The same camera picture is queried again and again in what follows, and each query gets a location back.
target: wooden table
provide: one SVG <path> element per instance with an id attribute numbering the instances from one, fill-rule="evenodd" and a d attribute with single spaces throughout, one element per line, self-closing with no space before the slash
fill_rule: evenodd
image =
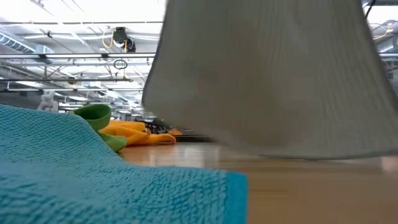
<path id="1" fill-rule="evenodd" d="M 120 153 L 143 166 L 190 166 L 248 177 L 248 223 L 398 223 L 398 159 L 270 160 L 211 143 L 139 146 Z"/>

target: yellow cable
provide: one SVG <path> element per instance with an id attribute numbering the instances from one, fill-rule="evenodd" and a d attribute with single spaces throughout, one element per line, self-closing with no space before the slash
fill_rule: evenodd
<path id="1" fill-rule="evenodd" d="M 105 32 L 104 32 L 104 35 L 103 35 L 103 37 L 102 37 L 102 44 L 103 44 L 104 47 L 106 47 L 106 48 L 111 48 L 112 45 L 113 45 L 113 31 L 112 31 L 112 37 L 111 37 L 111 45 L 108 46 L 108 45 L 105 44 L 104 36 L 105 36 Z"/>
<path id="2" fill-rule="evenodd" d="M 389 33 L 389 29 L 390 29 L 390 24 L 387 25 L 386 32 L 383 35 L 381 35 L 379 37 L 375 37 L 375 38 L 373 38 L 373 40 L 377 40 L 377 39 L 385 37 Z"/>

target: blue towel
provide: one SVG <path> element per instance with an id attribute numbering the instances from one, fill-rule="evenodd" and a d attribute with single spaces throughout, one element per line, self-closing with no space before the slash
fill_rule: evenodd
<path id="1" fill-rule="evenodd" d="M 124 162 L 74 114 L 0 105 L 0 223 L 244 223 L 242 174 Z"/>

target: white robot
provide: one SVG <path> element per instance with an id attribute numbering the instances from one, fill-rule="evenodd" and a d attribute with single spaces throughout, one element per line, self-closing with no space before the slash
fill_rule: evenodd
<path id="1" fill-rule="evenodd" d="M 54 96 L 55 91 L 44 91 L 41 96 L 42 101 L 37 109 L 58 113 L 58 102 L 54 101 Z"/>

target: ceiling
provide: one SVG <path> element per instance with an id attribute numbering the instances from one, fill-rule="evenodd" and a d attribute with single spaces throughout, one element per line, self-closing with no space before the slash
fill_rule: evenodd
<path id="1" fill-rule="evenodd" d="M 15 0 L 2 1 L 0 4 L 0 32 L 3 30 L 14 34 L 21 40 L 28 41 L 28 43 L 47 46 L 56 54 L 124 53 L 124 49 L 113 44 L 110 38 L 116 27 L 126 28 L 127 35 L 136 44 L 137 53 L 154 53 L 165 13 L 165 0 Z M 21 53 L 0 45 L 0 54 Z M 54 80 L 68 77 L 111 80 L 91 84 L 87 82 L 77 82 L 74 85 L 62 83 L 65 88 L 90 88 L 89 85 L 97 88 L 143 88 L 153 58 L 123 60 L 129 63 L 129 66 L 124 70 L 114 68 L 115 60 L 111 59 L 76 59 L 75 61 L 55 59 L 53 61 L 54 65 L 58 63 L 90 63 L 105 66 L 60 67 L 37 63 L 33 60 L 7 60 L 7 63 L 28 69 L 42 77 L 45 74 L 51 74 L 50 77 Z M 24 66 L 26 64 L 36 64 L 37 66 Z M 0 74 L 0 77 L 9 78 L 4 73 Z M 130 79 L 130 81 L 122 82 L 122 77 Z M 52 86 L 51 83 L 39 84 Z M 21 83 L 11 83 L 11 85 L 19 88 L 34 87 L 31 84 L 21 85 Z M 141 92 L 108 92 L 113 92 L 108 96 L 112 101 L 124 102 L 123 109 L 129 109 L 131 113 L 143 113 L 140 106 Z M 78 95 L 62 91 L 57 93 L 58 96 L 62 97 L 74 96 L 68 97 L 66 100 L 71 102 L 109 100 L 107 95 L 104 97 L 96 92 L 88 94 L 83 92 Z"/>

